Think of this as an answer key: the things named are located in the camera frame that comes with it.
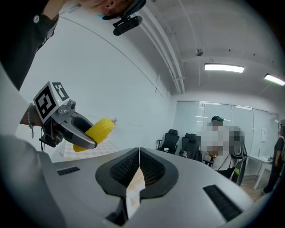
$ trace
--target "black cap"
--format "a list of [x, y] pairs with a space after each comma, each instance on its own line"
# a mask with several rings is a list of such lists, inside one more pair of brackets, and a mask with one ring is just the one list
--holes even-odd
[[217, 120], [217, 121], [224, 121], [224, 119], [221, 118], [220, 116], [214, 116], [214, 117], [212, 118], [212, 121], [214, 121], [214, 120]]
[[144, 7], [146, 3], [147, 3], [147, 0], [134, 0], [133, 4], [122, 15], [104, 16], [102, 19], [111, 20], [114, 18], [124, 18], [124, 17], [130, 16], [133, 13], [139, 11], [142, 7]]

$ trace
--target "bracelet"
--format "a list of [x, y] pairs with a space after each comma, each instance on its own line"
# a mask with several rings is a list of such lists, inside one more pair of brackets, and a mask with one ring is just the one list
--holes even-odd
[[27, 112], [27, 119], [28, 119], [28, 126], [29, 128], [32, 129], [32, 138], [34, 138], [34, 125], [32, 123], [34, 123], [34, 113], [30, 112], [31, 108], [33, 108], [34, 105], [32, 103], [30, 103], [29, 107], [28, 107], [28, 112]]

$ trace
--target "black vent grille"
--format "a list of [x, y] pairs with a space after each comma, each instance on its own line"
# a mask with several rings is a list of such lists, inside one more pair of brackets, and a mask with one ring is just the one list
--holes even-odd
[[74, 167], [70, 167], [70, 168], [66, 168], [66, 169], [60, 169], [57, 171], [57, 173], [62, 176], [65, 174], [69, 174], [69, 173], [73, 173], [80, 170], [78, 167], [74, 166]]
[[209, 185], [203, 189], [227, 222], [242, 213], [242, 211], [216, 185]]
[[162, 163], [143, 152], [140, 153], [140, 167], [146, 186], [159, 181], [165, 173], [165, 167]]
[[110, 169], [111, 177], [121, 185], [128, 187], [138, 170], [138, 161], [139, 153], [133, 153]]

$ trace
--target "person in black clothing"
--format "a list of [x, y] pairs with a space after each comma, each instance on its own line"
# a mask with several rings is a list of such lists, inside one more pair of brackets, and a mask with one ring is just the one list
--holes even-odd
[[[1, 31], [0, 61], [14, 86], [20, 90], [37, 51], [54, 35], [59, 11], [70, 0], [4, 1], [3, 9], [11, 11], [4, 18]], [[85, 10], [111, 20], [140, 10], [146, 0], [73, 0]], [[33, 123], [41, 126], [35, 111]], [[21, 124], [28, 125], [27, 112]]]
[[267, 186], [261, 191], [263, 194], [267, 194], [273, 190], [284, 163], [281, 159], [281, 151], [285, 144], [285, 126], [281, 126], [279, 134], [281, 137], [278, 139], [274, 147], [271, 174]]

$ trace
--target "white wall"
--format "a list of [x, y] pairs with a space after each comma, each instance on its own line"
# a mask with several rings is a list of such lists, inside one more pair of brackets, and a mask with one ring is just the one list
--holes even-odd
[[[172, 105], [177, 101], [208, 101], [219, 102], [224, 104], [236, 104], [241, 106], [251, 106], [256, 109], [269, 111], [279, 115], [279, 120], [285, 117], [284, 109], [285, 96], [264, 98], [262, 96], [252, 94], [236, 94], [230, 92], [210, 91], [210, 90], [191, 90], [185, 94], [177, 94], [172, 97]], [[259, 164], [255, 161], [249, 160], [246, 174], [256, 174], [258, 172]]]
[[[168, 116], [172, 82], [157, 50], [140, 28], [115, 37], [110, 22], [97, 16], [81, 10], [62, 16], [68, 20], [60, 18], [55, 35], [36, 54], [20, 94], [32, 102], [47, 81], [61, 82], [77, 102], [77, 112], [91, 122], [118, 119], [108, 140], [122, 149], [155, 149], [156, 140], [172, 125]], [[35, 132], [31, 139], [30, 129], [20, 125], [16, 136], [40, 150], [40, 128]], [[49, 146], [45, 150], [50, 156], [55, 151]]]

